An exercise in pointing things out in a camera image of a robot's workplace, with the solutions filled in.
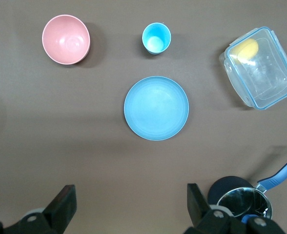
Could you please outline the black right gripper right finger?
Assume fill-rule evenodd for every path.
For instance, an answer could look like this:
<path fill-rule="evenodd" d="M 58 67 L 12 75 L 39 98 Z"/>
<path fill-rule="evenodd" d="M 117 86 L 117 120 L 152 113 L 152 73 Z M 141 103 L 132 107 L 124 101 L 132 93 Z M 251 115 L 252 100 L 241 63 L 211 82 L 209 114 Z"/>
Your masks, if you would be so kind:
<path fill-rule="evenodd" d="M 273 220 L 252 216 L 244 223 L 223 206 L 210 206 L 196 183 L 187 184 L 187 209 L 193 226 L 186 234 L 284 234 Z"/>

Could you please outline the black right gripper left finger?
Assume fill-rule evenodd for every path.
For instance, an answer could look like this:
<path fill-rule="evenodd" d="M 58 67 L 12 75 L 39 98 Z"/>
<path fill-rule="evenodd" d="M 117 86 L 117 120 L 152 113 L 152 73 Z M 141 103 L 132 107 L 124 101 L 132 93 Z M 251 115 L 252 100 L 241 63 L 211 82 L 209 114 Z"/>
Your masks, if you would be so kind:
<path fill-rule="evenodd" d="M 77 210 L 76 188 L 66 185 L 42 212 L 30 213 L 4 234 L 62 234 Z"/>

